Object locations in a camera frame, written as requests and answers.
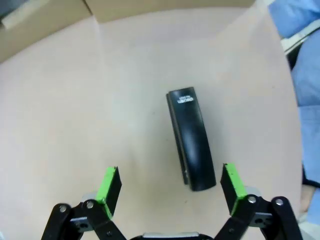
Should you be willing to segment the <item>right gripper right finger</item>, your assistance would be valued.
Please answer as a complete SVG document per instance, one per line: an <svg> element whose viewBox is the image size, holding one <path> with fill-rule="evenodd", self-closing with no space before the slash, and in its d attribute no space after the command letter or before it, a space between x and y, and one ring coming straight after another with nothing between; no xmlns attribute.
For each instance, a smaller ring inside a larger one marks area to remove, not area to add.
<svg viewBox="0 0 320 240"><path fill-rule="evenodd" d="M230 218L216 240L240 240L247 229L258 228L266 240L301 240L302 233L290 201L276 196L271 201L249 194L233 163L225 163L220 184Z"/></svg>

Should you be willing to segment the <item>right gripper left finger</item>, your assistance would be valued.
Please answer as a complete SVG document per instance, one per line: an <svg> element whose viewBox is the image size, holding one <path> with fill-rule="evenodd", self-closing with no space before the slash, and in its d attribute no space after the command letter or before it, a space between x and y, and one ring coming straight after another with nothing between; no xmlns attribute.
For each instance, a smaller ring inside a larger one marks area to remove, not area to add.
<svg viewBox="0 0 320 240"><path fill-rule="evenodd" d="M112 221L122 182L116 166L106 169L103 181L93 198L71 207L56 204L43 232L45 240L80 240L93 231L100 240L124 240L125 236Z"/></svg>

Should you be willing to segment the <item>person left hand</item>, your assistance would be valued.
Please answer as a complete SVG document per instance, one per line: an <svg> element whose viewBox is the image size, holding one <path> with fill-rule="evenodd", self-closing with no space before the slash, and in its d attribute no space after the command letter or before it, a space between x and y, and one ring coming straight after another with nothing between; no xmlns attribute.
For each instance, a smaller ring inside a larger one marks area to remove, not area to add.
<svg viewBox="0 0 320 240"><path fill-rule="evenodd" d="M306 213L309 223L320 224L320 189L303 185L301 188L300 212Z"/></svg>

